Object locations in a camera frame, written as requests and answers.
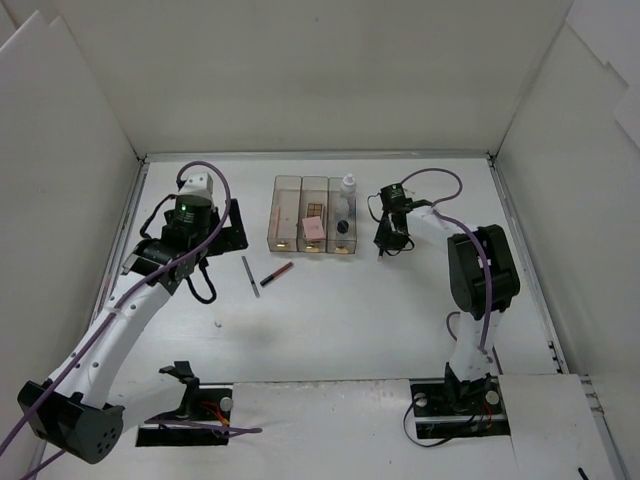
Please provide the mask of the grey checkered eyeliner pencil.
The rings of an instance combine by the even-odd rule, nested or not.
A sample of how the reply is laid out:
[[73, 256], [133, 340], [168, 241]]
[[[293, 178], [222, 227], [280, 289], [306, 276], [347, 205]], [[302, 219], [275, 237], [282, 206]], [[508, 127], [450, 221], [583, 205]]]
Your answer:
[[259, 293], [259, 290], [258, 290], [257, 283], [256, 283], [256, 281], [255, 281], [255, 278], [254, 278], [254, 276], [253, 276], [253, 273], [252, 273], [251, 267], [250, 267], [250, 265], [249, 265], [249, 261], [248, 261], [247, 257], [246, 257], [246, 256], [244, 256], [244, 255], [243, 255], [241, 258], [242, 258], [242, 262], [243, 262], [243, 265], [244, 265], [244, 268], [245, 268], [246, 274], [247, 274], [247, 276], [248, 276], [248, 279], [249, 279], [249, 282], [250, 282], [250, 285], [251, 285], [252, 291], [253, 291], [253, 293], [254, 293], [254, 296], [255, 296], [257, 299], [259, 299], [259, 298], [260, 298], [260, 293]]

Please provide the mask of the red black lip gloss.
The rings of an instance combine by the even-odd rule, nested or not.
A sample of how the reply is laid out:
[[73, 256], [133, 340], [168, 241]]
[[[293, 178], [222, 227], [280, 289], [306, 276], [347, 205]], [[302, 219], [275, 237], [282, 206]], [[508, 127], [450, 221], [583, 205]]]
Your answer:
[[272, 272], [269, 275], [267, 275], [264, 279], [262, 279], [259, 282], [260, 286], [261, 287], [265, 287], [266, 285], [269, 285], [274, 280], [276, 280], [281, 275], [283, 275], [285, 272], [289, 271], [293, 266], [294, 266], [294, 264], [293, 264], [292, 261], [289, 261], [288, 263], [284, 264], [283, 266], [281, 266], [280, 268], [278, 268], [274, 272]]

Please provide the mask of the clear three-slot organizer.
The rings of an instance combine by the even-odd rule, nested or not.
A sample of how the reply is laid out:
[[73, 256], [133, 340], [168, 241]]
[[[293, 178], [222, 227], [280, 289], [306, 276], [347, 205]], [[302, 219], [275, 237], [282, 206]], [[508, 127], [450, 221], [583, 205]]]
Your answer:
[[267, 233], [271, 252], [352, 255], [357, 241], [354, 175], [275, 178]]

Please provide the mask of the pink square compact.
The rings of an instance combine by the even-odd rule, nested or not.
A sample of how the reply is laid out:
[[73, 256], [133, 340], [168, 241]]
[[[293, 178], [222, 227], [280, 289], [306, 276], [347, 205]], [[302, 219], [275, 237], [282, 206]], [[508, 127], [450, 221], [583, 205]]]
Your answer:
[[302, 219], [303, 236], [307, 241], [318, 241], [326, 237], [321, 216], [312, 216]]

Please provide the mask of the brown eyeshadow palette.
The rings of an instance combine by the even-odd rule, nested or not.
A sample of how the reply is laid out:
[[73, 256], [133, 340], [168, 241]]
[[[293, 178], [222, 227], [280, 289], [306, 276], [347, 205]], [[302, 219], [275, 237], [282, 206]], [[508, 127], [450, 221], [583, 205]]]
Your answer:
[[319, 217], [324, 218], [326, 206], [321, 202], [309, 202], [306, 206], [306, 218]]

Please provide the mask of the pink slim tube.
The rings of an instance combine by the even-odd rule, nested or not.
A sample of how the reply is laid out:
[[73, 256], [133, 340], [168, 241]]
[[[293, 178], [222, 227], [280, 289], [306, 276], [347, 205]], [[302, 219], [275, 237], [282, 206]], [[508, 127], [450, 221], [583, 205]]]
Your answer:
[[272, 218], [270, 220], [271, 227], [271, 236], [277, 237], [279, 232], [279, 221], [280, 221], [281, 207], [277, 205], [272, 212]]

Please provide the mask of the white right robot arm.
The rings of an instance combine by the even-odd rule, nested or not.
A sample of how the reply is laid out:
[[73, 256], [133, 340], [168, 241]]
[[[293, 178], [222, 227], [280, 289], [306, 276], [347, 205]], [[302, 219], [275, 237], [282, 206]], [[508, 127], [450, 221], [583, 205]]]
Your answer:
[[419, 237], [447, 254], [451, 296], [459, 311], [454, 352], [445, 365], [442, 398], [464, 412], [491, 378], [495, 334], [520, 292], [520, 279], [502, 227], [471, 229], [441, 213], [434, 202], [413, 201], [401, 184], [379, 192], [382, 215], [374, 244], [380, 255], [398, 254]]

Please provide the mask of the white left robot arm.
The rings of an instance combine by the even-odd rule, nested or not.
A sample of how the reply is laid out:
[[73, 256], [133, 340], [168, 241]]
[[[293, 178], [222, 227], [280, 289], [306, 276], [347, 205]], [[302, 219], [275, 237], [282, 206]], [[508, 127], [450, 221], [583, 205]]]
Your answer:
[[100, 462], [124, 430], [122, 405], [108, 401], [122, 363], [153, 316], [211, 256], [248, 246], [239, 205], [224, 210], [209, 195], [178, 194], [160, 238], [143, 235], [109, 300], [69, 361], [43, 384], [28, 381], [17, 401], [33, 432], [89, 463]]

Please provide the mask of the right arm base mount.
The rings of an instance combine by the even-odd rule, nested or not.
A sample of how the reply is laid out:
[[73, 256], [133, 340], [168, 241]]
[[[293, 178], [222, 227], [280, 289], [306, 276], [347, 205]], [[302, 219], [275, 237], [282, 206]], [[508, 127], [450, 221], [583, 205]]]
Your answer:
[[410, 384], [410, 404], [402, 418], [406, 437], [424, 448], [436, 448], [453, 440], [511, 435], [505, 402], [499, 383], [470, 396], [454, 400], [443, 382]]

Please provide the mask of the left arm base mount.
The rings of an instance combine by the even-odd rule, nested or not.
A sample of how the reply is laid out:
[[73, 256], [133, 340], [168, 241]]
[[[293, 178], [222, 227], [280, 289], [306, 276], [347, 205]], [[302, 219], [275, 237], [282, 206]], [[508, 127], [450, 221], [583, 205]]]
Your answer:
[[186, 387], [181, 403], [174, 410], [162, 412], [154, 420], [171, 420], [182, 425], [153, 424], [138, 428], [135, 446], [160, 447], [221, 447], [227, 446], [230, 434], [185, 425], [186, 421], [215, 426], [228, 426], [233, 407], [231, 386], [203, 384], [193, 373], [188, 361], [176, 361], [163, 367], [160, 374], [177, 379]]

